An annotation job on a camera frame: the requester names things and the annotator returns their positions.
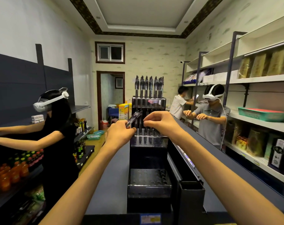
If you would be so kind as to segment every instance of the doorway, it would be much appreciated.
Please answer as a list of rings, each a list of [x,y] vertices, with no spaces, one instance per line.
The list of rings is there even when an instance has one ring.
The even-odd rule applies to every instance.
[[[96,71],[98,129],[101,121],[117,118],[117,110],[109,105],[125,103],[125,72]]]

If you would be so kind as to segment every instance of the white shirt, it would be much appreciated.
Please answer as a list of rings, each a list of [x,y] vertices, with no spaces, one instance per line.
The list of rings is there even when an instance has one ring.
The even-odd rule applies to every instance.
[[[174,96],[169,112],[177,119],[180,119],[184,112],[185,103],[186,103],[186,100],[180,95]]]

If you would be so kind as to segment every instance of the person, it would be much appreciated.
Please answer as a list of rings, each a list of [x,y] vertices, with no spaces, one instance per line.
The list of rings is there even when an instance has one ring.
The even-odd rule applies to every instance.
[[[106,166],[136,131],[135,128],[127,129],[126,123],[126,120],[117,121],[110,126],[106,142],[95,159],[40,225],[81,223]],[[177,124],[169,112],[152,112],[144,118],[144,126],[157,129],[182,148],[237,224],[284,225],[284,214],[278,208],[202,147]]]
[[[183,107],[185,104],[193,105],[194,103],[193,99],[188,99],[188,100],[184,99],[184,97],[187,96],[188,90],[189,90],[188,87],[180,86],[179,89],[177,90],[178,95],[174,96],[169,112],[177,119],[181,118],[182,113],[184,111]]]
[[[57,101],[40,106],[43,102],[58,98],[60,99]],[[0,137],[0,145],[25,151],[44,149],[42,184],[46,212],[56,204],[79,174],[73,156],[76,127],[67,98],[68,93],[64,88],[47,91],[41,95],[39,102],[34,104],[37,111],[47,111],[44,122],[27,126],[0,127],[0,133],[3,134],[37,132],[37,141]]]
[[[208,104],[199,106],[194,112],[184,111],[187,118],[200,120],[198,134],[219,149],[222,144],[222,131],[226,127],[226,120],[230,114],[230,109],[221,104],[220,98],[223,94],[223,85],[208,85],[203,96],[205,100],[208,100]]]

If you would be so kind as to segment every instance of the man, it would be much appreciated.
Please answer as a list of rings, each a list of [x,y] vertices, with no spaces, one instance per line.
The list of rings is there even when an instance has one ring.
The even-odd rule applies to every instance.
[[[180,86],[179,89],[177,90],[178,95],[174,96],[169,112],[177,119],[181,118],[182,113],[184,111],[183,107],[185,104],[193,105],[194,103],[193,99],[189,100],[184,99],[184,97],[187,96],[188,90],[189,90],[188,87]]]
[[[208,104],[199,106],[194,112],[184,111],[189,119],[200,120],[198,134],[219,149],[222,144],[222,130],[226,127],[226,117],[230,114],[230,109],[228,107],[223,109],[219,100],[223,93],[222,85],[208,85],[204,92],[204,99],[205,95],[213,95],[215,98],[208,100]]]

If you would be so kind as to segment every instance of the yellow box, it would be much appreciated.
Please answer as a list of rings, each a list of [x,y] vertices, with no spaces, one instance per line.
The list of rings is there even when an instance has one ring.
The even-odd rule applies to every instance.
[[[129,103],[129,118],[132,117],[132,103]]]
[[[119,120],[129,119],[129,104],[124,103],[119,105]]]

